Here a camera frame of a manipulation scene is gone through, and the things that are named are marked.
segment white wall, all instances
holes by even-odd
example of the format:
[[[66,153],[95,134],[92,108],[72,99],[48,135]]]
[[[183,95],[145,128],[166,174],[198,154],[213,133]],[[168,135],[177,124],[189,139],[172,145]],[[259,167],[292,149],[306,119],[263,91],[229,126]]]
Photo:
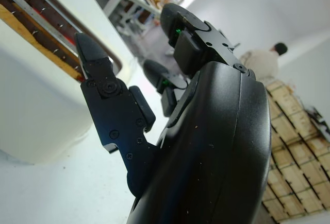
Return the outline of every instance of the white wall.
[[[236,44],[236,55],[253,48],[269,49],[297,34],[269,0],[195,0],[188,10],[221,29]]]
[[[300,36],[330,28],[330,0],[271,0]]]
[[[284,65],[298,59],[301,55],[319,46],[321,43],[330,38],[330,29],[317,32],[309,36],[305,36],[288,43],[289,50],[278,59],[278,66]]]
[[[284,65],[279,79],[293,86],[304,104],[315,106],[330,124],[330,39]]]

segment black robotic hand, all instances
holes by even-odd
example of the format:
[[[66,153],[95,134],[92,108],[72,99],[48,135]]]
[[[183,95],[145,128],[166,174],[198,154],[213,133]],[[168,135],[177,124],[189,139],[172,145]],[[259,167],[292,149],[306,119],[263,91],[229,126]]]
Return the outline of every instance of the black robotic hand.
[[[119,149],[136,196],[127,223],[253,223],[271,151],[265,87],[211,24],[167,4],[161,25],[191,81],[149,65],[146,74],[160,93],[183,91],[156,146],[143,135],[155,119],[139,89],[115,77],[88,37],[76,38],[88,78],[81,89],[101,142]]]

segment wooden crate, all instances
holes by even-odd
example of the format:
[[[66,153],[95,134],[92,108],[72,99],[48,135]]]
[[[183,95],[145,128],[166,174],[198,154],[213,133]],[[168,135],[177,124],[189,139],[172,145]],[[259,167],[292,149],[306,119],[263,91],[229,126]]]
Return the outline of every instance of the wooden crate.
[[[307,141],[308,146],[312,149],[316,156],[330,153],[330,143],[322,137],[316,137]]]
[[[282,111],[277,106],[273,98],[268,94],[268,103],[269,103],[269,111],[270,111],[270,118],[274,119],[277,118],[282,114]]]
[[[284,83],[281,82],[281,81],[274,81],[272,82],[271,84],[268,84],[266,86],[266,89],[269,91],[269,92],[272,92],[273,90],[277,89],[277,88],[280,88],[284,86]]]
[[[272,126],[286,144],[291,144],[300,140],[297,132],[285,116],[272,120]]]
[[[309,161],[300,167],[311,185],[316,185],[327,180],[327,177],[317,160]]]
[[[292,156],[285,147],[280,150],[274,151],[273,157],[279,169],[295,164]]]
[[[277,197],[291,195],[293,192],[277,169],[269,171],[268,183]]]
[[[316,197],[313,190],[309,189],[307,191],[300,192],[297,195],[307,212],[311,213],[323,209],[321,201]]]
[[[305,111],[291,115],[289,118],[294,124],[296,131],[298,131],[303,138],[308,139],[317,134],[316,128],[311,123]]]
[[[275,194],[270,189],[270,187],[268,185],[266,185],[266,189],[265,189],[265,192],[263,193],[262,200],[269,201],[269,200],[274,200],[274,199],[276,199]]]
[[[273,216],[276,221],[288,219],[289,215],[281,205],[281,203],[275,199],[272,201],[267,201],[263,203],[267,208],[269,214]]]
[[[294,143],[288,146],[298,165],[314,160],[315,157],[303,142]]]
[[[272,151],[276,151],[278,149],[282,149],[284,146],[283,142],[279,138],[279,135],[272,128]]]
[[[305,213],[304,207],[295,195],[281,197],[279,200],[284,205],[284,209],[288,212],[290,216]]]
[[[305,191],[310,187],[303,172],[296,165],[283,168],[281,172],[296,193]]]
[[[314,189],[321,199],[321,202],[326,208],[330,208],[330,182],[327,181],[322,184],[314,186]]]

